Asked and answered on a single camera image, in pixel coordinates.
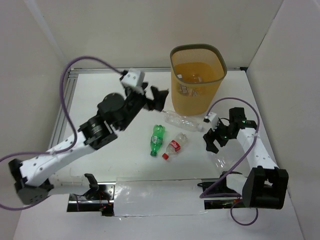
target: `table surface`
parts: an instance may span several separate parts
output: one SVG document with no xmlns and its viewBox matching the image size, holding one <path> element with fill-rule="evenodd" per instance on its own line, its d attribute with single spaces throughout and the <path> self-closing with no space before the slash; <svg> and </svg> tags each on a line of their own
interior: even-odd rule
<svg viewBox="0 0 320 240">
<path fill-rule="evenodd" d="M 115 73 L 79 74 L 70 108 L 75 126 L 86 122 L 96 114 L 96 105 L 112 92 L 123 93 Z M 169 72 L 146 72 L 145 81 L 160 90 L 170 87 Z M 222 97 L 242 98 L 257 107 L 249 81 L 244 71 L 229 71 L 213 100 Z M 225 100 L 218 103 L 213 111 L 221 117 L 229 116 L 229 109 L 245 107 L 248 119 L 255 119 L 254 113 L 243 103 Z M 174 110 L 169 94 L 165 110 Z M 202 121 L 203 115 L 195 116 Z M 170 162 L 161 156 L 150 156 L 150 137 L 155 124 L 166 127 L 163 147 L 159 155 L 176 134 L 183 132 L 189 142 Z M 61 169 L 60 175 L 78 176 L 92 173 L 98 182 L 107 181 L 154 181 L 192 180 L 219 177 L 213 161 L 206 153 L 202 136 L 210 126 L 203 123 L 203 132 L 188 132 L 171 126 L 164 121 L 163 113 L 141 110 L 129 127 L 118 133 L 118 139 L 93 154 L 84 156 Z M 69 126 L 64 137 L 71 135 Z M 260 135 L 269 154 L 272 149 L 263 124 Z M 229 141 L 219 152 L 229 164 L 243 155 L 236 141 Z M 247 175 L 245 161 L 237 171 Z M 258 221 L 249 227 L 239 226 L 230 217 L 228 209 L 209 210 L 204 214 L 153 215 L 147 217 L 101 217 L 97 212 L 66 212 L 68 195 L 54 195 L 45 202 L 24 210 L 15 232 L 15 240 L 29 239 L 303 239 L 295 210 L 287 194 L 282 210 L 260 209 Z M 253 209 L 237 209 L 235 215 L 240 221 L 249 222 L 254 217 Z"/>
</svg>

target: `green plastic bottle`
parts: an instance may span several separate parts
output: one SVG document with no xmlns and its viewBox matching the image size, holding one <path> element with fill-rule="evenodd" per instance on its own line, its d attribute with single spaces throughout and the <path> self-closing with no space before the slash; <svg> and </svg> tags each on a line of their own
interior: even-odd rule
<svg viewBox="0 0 320 240">
<path fill-rule="evenodd" d="M 151 142 L 150 142 L 150 146 L 151 146 L 151 156 L 157 156 L 157 152 L 159 151 L 163 139 L 164 139 L 164 133 L 166 131 L 166 128 L 164 126 L 161 125 L 154 125 L 153 127 L 153 134 L 151 137 Z"/>
</svg>

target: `trash bin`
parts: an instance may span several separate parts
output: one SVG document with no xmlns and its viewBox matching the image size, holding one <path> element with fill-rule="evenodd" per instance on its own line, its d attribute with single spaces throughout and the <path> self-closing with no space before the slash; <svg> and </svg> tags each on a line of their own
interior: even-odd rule
<svg viewBox="0 0 320 240">
<path fill-rule="evenodd" d="M 174 110 L 185 116 L 204 113 L 227 74 L 220 52 L 208 44 L 182 45 L 171 51 L 170 61 Z"/>
</svg>

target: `plastic bottle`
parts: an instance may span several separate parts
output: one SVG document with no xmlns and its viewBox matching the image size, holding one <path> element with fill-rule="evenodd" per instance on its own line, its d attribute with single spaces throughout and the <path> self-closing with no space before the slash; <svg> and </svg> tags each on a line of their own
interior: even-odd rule
<svg viewBox="0 0 320 240">
<path fill-rule="evenodd" d="M 165 116 L 164 120 L 173 126 L 176 126 L 178 128 L 182 128 L 184 130 L 195 132 L 199 131 L 201 132 L 203 129 L 203 126 L 200 125 L 197 120 L 195 120 L 192 117 L 189 116 L 181 116 L 175 111 L 163 111 Z"/>
<path fill-rule="evenodd" d="M 164 133 L 166 131 L 166 128 L 161 125 L 154 125 L 153 127 L 153 134 L 151 137 L 151 156 L 157 156 L 157 152 L 160 149 L 162 142 L 164 140 Z"/>
<path fill-rule="evenodd" d="M 185 145 L 187 141 L 187 136 L 180 132 L 166 147 L 165 153 L 162 155 L 162 157 L 167 160 L 170 155 L 176 154 L 178 151 L 180 151 L 181 147 Z"/>
</svg>

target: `wall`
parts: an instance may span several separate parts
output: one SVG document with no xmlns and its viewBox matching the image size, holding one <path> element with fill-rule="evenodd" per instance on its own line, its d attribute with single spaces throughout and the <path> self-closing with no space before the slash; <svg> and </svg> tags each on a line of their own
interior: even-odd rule
<svg viewBox="0 0 320 240">
<path fill-rule="evenodd" d="M 174 47 L 207 43 L 232 68 L 249 66 L 283 0 L 25 1 L 37 4 L 68 60 L 94 55 L 116 67 L 169 67 Z"/>
<path fill-rule="evenodd" d="M 319 239 L 320 0 L 284 0 L 247 72 L 306 240 Z"/>
<path fill-rule="evenodd" d="M 0 2 L 0 156 L 45 150 L 58 112 L 62 65 L 22 0 Z M 8 161 L 0 167 L 0 202 L 21 207 Z M 0 209 L 1 239 L 12 239 L 19 211 Z"/>
</svg>

